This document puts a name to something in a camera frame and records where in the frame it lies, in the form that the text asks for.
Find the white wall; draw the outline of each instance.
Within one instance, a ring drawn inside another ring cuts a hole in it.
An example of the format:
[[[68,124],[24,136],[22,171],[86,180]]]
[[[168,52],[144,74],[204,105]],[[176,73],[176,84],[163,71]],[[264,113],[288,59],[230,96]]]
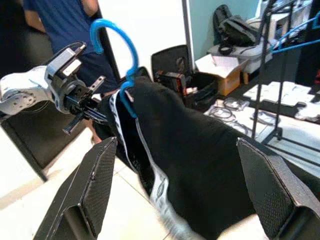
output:
[[[151,72],[151,55],[186,44],[182,0],[99,0],[102,16],[121,27],[133,41],[139,65]],[[112,50],[124,77],[132,66],[127,45],[108,29]]]

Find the person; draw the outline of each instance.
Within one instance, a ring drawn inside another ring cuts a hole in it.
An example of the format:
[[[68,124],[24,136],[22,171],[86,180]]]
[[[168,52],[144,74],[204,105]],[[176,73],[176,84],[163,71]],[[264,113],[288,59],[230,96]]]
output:
[[[74,42],[86,43],[86,50],[79,57],[82,65],[77,76],[88,87],[103,75],[106,78],[97,94],[106,96],[118,88],[106,56],[95,53],[90,40],[90,25],[98,11],[98,0],[23,0],[23,9],[26,23],[49,36],[54,54]],[[101,142],[92,120],[84,123],[92,131],[92,142]]]

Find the black backpack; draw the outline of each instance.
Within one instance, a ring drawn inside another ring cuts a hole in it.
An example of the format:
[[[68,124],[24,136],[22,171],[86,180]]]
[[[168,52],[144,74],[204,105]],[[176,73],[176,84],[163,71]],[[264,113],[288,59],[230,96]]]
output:
[[[258,29],[247,24],[239,15],[233,16],[227,5],[221,5],[214,11],[213,29],[225,46],[253,46],[258,35]]]

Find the black garment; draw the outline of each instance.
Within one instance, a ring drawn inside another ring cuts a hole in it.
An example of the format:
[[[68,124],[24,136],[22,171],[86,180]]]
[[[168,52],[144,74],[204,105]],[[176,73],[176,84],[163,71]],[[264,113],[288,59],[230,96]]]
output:
[[[189,236],[191,227],[207,240],[216,239],[255,213],[236,147],[241,133],[185,108],[173,91],[144,78],[137,79],[130,92],[137,119],[124,115],[116,94],[104,99],[100,109],[115,119],[111,128],[126,145],[131,165],[131,155],[144,169],[151,165],[154,175],[139,177],[153,183],[152,191],[146,189],[150,201],[177,237]]]

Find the hanger hook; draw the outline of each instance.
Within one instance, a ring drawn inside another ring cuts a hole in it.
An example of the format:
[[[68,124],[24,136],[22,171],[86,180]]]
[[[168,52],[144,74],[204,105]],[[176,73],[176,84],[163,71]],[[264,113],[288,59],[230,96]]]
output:
[[[126,82],[124,82],[121,85],[120,99],[123,102],[126,109],[128,110],[128,112],[130,113],[130,115],[133,118],[136,118],[137,115],[133,111],[130,103],[128,102],[128,99],[125,96],[125,90],[127,88],[131,88],[135,85],[133,75],[135,74],[135,72],[137,71],[138,66],[139,66],[139,58],[138,58],[137,50],[136,50],[133,42],[129,38],[129,36],[121,28],[119,28],[116,24],[114,24],[113,22],[111,22],[109,20],[100,18],[100,19],[95,20],[90,26],[90,39],[91,39],[91,42],[93,44],[95,51],[98,54],[102,54],[104,52],[104,49],[101,45],[100,38],[99,38],[99,31],[98,30],[100,28],[110,28],[110,29],[114,30],[115,32],[117,32],[124,39],[124,41],[126,42],[126,44],[128,45],[128,47],[130,49],[130,52],[132,55],[133,65],[132,65],[132,68],[130,68],[126,73],[126,77],[125,77]]]

